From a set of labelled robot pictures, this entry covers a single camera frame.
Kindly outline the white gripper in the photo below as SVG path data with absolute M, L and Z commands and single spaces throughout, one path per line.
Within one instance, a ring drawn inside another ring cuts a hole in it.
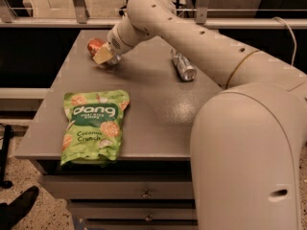
M 105 63 L 114 57 L 113 51 L 118 55 L 123 55 L 136 47 L 139 43 L 149 40 L 150 38 L 151 36 L 147 32 L 135 28 L 130 20 L 124 16 L 122 20 L 108 32 L 108 43 L 94 50 L 93 60 L 97 64 Z

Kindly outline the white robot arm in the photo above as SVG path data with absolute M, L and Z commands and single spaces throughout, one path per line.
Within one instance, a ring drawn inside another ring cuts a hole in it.
M 223 89 L 201 107 L 191 132 L 199 230 L 301 230 L 305 74 L 173 10 L 168 0 L 129 0 L 96 62 L 159 36 Z

